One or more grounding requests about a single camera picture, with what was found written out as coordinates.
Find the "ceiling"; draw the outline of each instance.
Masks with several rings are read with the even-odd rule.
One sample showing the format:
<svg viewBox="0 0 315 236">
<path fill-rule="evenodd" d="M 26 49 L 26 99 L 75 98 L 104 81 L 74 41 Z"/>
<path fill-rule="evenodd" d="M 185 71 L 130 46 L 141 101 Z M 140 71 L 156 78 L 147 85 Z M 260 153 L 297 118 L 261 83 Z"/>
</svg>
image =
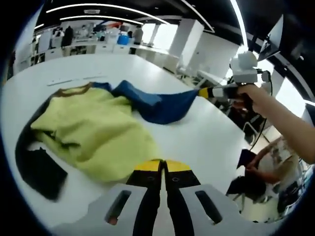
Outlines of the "ceiling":
<svg viewBox="0 0 315 236">
<path fill-rule="evenodd" d="M 239 28 L 236 15 L 234 13 L 230 0 L 186 0 L 210 23 L 215 27 L 216 33 L 220 32 L 221 25 Z M 315 66 L 315 44 L 314 29 L 312 26 L 312 7 L 303 3 L 304 0 L 237 0 L 242 13 L 246 31 L 251 34 L 257 34 L 259 38 L 264 38 L 282 14 L 286 15 L 285 30 L 283 32 L 284 47 L 281 48 L 282 54 L 297 67 L 300 74 L 309 84 L 309 87 L 315 94 L 315 72 L 310 68 Z M 79 6 L 57 10 L 46 13 L 47 10 L 79 3 L 102 3 L 129 7 L 139 11 L 146 12 L 154 16 L 182 16 L 198 19 L 202 24 L 204 22 L 191 10 L 182 0 L 47 0 L 42 13 L 39 16 L 37 25 L 45 24 L 44 27 L 58 25 L 62 17 L 84 15 L 85 9 L 100 9 L 99 15 L 114 16 L 125 19 L 139 19 L 145 17 L 139 13 L 119 8 L 104 6 Z M 166 20 L 171 24 L 176 24 L 179 20 Z M 291 56 L 295 46 L 302 44 L 300 51 L 303 61 L 298 56 Z"/>
</svg>

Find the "black fabric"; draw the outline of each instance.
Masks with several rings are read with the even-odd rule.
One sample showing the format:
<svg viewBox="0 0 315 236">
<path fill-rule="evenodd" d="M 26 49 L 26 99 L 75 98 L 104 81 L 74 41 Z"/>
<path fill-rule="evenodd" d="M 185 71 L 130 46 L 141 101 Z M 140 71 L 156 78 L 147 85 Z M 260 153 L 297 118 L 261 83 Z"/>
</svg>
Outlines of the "black fabric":
<svg viewBox="0 0 315 236">
<path fill-rule="evenodd" d="M 23 152 L 23 180 L 49 200 L 57 200 L 67 177 L 64 171 L 44 149 Z"/>
<path fill-rule="evenodd" d="M 35 112 L 26 124 L 15 148 L 15 160 L 22 179 L 45 198 L 56 201 L 67 177 L 64 171 L 42 148 L 28 151 L 31 143 L 35 142 L 31 124 L 47 109 L 50 97 Z"/>
<path fill-rule="evenodd" d="M 255 156 L 256 154 L 249 150 L 242 150 L 237 168 L 239 168 L 240 166 L 246 167 L 255 158 Z M 266 183 L 254 173 L 245 171 L 245 176 L 238 177 L 231 182 L 227 194 L 245 193 L 248 198 L 255 201 L 265 192 Z"/>
<path fill-rule="evenodd" d="M 136 48 L 131 48 L 130 49 L 130 54 L 135 55 L 136 54 Z"/>
<path fill-rule="evenodd" d="M 61 41 L 61 46 L 65 47 L 71 45 L 73 36 L 74 36 L 73 29 L 71 27 L 66 28 L 64 32 L 64 37 Z"/>
</svg>

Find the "desk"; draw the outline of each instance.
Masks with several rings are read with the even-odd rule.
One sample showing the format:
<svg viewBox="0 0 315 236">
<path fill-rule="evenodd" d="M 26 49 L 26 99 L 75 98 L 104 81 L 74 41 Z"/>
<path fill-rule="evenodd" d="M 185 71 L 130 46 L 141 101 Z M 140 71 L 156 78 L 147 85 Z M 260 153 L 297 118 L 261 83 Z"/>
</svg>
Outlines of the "desk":
<svg viewBox="0 0 315 236">
<path fill-rule="evenodd" d="M 147 46 L 143 46 L 143 45 L 134 45 L 134 44 L 128 44 L 128 46 L 130 46 L 131 48 L 135 48 L 135 49 L 141 49 L 141 50 L 146 50 L 149 52 L 162 53 L 165 55 L 169 55 L 168 51 L 164 50 L 164 49 L 158 49 L 158 48 L 152 48 L 152 47 L 147 47 Z"/>
<path fill-rule="evenodd" d="M 93 182 L 48 150 L 48 154 L 68 172 L 59 201 L 51 202 L 22 180 L 15 162 L 15 146 L 27 121 L 52 93 L 59 88 L 81 86 L 92 80 L 76 80 L 48 87 L 50 81 L 56 78 L 65 80 L 92 76 L 103 76 L 93 81 L 109 82 L 113 87 L 122 80 L 128 80 L 136 88 L 150 93 L 170 94 L 190 90 L 169 73 L 135 55 L 64 57 L 37 64 L 12 77 L 2 89 L 3 146 L 18 188 L 33 212 L 48 228 L 75 222 L 83 217 L 88 204 L 105 194 L 114 183 L 100 185 Z M 187 115 L 170 125 L 148 123 L 138 112 L 133 114 L 150 131 L 163 158 L 190 165 L 201 183 L 210 183 L 226 193 L 245 143 L 244 133 L 213 104 L 197 97 Z M 164 206 L 160 207 L 155 224 L 160 227 L 155 230 L 155 235 L 160 234 L 161 230 L 170 235 L 172 223 L 169 220 L 165 192 L 161 193 L 162 204 Z"/>
<path fill-rule="evenodd" d="M 216 75 L 213 75 L 209 72 L 198 70 L 197 71 L 197 76 L 200 77 L 202 80 L 196 85 L 196 88 L 200 88 L 200 86 L 205 83 L 206 81 L 209 81 L 212 83 L 214 86 L 219 86 L 219 85 L 226 85 L 227 80 L 220 78 Z"/>
</svg>

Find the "hand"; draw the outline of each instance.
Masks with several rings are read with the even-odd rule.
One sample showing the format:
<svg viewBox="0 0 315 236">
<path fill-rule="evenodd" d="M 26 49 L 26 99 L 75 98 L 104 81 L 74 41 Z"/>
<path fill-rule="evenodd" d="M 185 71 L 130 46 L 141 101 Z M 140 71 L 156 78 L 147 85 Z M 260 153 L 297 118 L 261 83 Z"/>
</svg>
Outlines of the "hand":
<svg viewBox="0 0 315 236">
<path fill-rule="evenodd" d="M 266 100 L 270 99 L 271 96 L 262 88 L 258 88 L 256 85 L 245 85 L 238 88 L 237 93 L 239 95 L 246 93 L 252 99 L 252 109 L 264 116 L 263 104 Z M 237 101 L 233 103 L 233 107 L 236 109 L 245 109 L 245 104 L 240 96 Z"/>
<path fill-rule="evenodd" d="M 246 170 L 247 170 L 249 173 L 254 173 L 254 174 L 256 174 L 256 173 L 258 172 L 258 170 L 256 169 L 256 167 L 246 168 Z"/>
<path fill-rule="evenodd" d="M 256 164 L 256 160 L 253 160 L 246 166 L 246 168 L 251 169 L 252 167 L 255 167 L 255 164 Z"/>
</svg>

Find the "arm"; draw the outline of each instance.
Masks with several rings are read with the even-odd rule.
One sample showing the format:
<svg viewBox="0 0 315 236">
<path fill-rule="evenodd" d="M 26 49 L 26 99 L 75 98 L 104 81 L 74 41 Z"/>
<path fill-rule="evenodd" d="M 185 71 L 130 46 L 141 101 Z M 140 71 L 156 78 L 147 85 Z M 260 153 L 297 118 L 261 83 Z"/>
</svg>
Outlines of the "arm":
<svg viewBox="0 0 315 236">
<path fill-rule="evenodd" d="M 265 90 L 254 85 L 239 88 L 253 100 L 253 109 L 266 117 L 284 136 L 290 147 L 307 163 L 315 163 L 315 128 L 290 112 Z"/>
<path fill-rule="evenodd" d="M 275 184 L 280 181 L 280 179 L 274 173 L 264 173 L 259 170 L 254 171 L 257 176 L 262 178 L 266 183 Z"/>
<path fill-rule="evenodd" d="M 257 156 L 254 158 L 254 163 L 256 163 L 257 161 L 260 161 L 272 148 L 273 145 L 275 145 L 280 138 L 277 138 L 276 140 L 272 141 L 268 146 L 266 146 L 265 148 L 263 148 L 258 154 Z"/>
</svg>

